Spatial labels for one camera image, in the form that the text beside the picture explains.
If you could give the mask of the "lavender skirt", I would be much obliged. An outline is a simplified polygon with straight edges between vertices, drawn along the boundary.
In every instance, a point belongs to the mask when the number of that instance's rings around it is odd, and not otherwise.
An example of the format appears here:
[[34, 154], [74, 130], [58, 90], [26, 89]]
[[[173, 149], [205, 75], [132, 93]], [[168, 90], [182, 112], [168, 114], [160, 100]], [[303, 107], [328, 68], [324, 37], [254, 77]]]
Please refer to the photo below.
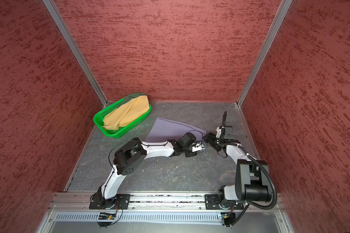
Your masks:
[[179, 140], [186, 133], [192, 133], [196, 137], [196, 141], [200, 142], [207, 131], [183, 122], [158, 117], [144, 141], [158, 143], [165, 142], [168, 139]]

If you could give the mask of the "yellow skirt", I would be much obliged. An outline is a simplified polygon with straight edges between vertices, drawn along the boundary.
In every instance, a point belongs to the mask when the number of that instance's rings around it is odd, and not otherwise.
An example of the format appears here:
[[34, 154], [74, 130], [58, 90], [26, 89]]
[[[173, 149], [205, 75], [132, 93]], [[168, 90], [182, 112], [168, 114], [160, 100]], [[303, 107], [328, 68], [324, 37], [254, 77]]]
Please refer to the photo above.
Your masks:
[[118, 130], [126, 127], [149, 110], [147, 96], [141, 96], [121, 105], [103, 119], [103, 128], [106, 130]]

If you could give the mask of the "green plastic basket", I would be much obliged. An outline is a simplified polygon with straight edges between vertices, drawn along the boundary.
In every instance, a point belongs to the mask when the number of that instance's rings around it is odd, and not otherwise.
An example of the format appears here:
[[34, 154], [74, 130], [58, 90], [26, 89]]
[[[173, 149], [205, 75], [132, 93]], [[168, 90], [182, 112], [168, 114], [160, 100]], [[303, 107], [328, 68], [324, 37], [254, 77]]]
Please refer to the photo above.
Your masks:
[[137, 92], [101, 110], [93, 121], [105, 136], [120, 138], [147, 119], [150, 112], [148, 96]]

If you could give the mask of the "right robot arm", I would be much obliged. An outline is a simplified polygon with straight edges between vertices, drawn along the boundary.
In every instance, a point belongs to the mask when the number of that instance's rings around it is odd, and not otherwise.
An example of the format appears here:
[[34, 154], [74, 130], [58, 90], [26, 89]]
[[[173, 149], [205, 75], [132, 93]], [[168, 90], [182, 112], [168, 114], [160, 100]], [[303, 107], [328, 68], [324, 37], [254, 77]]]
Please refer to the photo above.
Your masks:
[[203, 137], [217, 152], [224, 152], [236, 163], [235, 184], [219, 189], [217, 203], [229, 209], [236, 203], [246, 203], [263, 210], [277, 204], [278, 194], [269, 175], [268, 164], [250, 155], [242, 144], [234, 139], [231, 126], [220, 126], [216, 133]]

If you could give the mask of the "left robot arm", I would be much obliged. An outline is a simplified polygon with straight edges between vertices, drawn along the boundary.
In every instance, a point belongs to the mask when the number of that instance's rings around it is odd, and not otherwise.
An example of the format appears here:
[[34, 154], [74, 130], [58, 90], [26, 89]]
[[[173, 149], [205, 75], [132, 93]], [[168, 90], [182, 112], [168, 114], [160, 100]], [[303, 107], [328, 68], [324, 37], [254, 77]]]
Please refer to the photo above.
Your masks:
[[192, 133], [186, 133], [181, 139], [169, 139], [165, 142], [143, 142], [133, 138], [117, 149], [114, 159], [108, 156], [112, 170], [106, 182], [90, 197], [90, 210], [126, 210], [130, 194], [118, 194], [118, 189], [124, 179], [137, 170], [140, 164], [149, 158], [176, 157], [184, 154], [193, 157], [203, 150], [204, 144], [196, 141]]

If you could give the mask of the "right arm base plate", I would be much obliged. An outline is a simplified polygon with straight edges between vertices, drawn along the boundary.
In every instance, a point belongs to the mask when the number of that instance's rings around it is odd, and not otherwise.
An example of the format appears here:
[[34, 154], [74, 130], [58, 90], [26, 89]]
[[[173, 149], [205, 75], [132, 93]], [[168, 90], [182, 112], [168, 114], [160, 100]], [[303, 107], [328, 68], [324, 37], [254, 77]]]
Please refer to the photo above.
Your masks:
[[217, 194], [206, 194], [205, 207], [207, 210], [243, 210], [244, 205], [236, 201], [225, 200]]

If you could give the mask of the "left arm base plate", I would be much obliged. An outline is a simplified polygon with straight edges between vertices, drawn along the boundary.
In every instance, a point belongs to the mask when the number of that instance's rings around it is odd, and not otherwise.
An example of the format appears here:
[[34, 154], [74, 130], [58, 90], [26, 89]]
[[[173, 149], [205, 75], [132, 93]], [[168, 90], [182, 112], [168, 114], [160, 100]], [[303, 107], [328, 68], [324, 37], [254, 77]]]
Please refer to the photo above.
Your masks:
[[90, 210], [113, 210], [123, 209], [126, 210], [129, 205], [131, 195], [129, 194], [117, 194], [111, 199], [104, 199], [99, 193], [95, 193], [90, 198], [89, 209]]

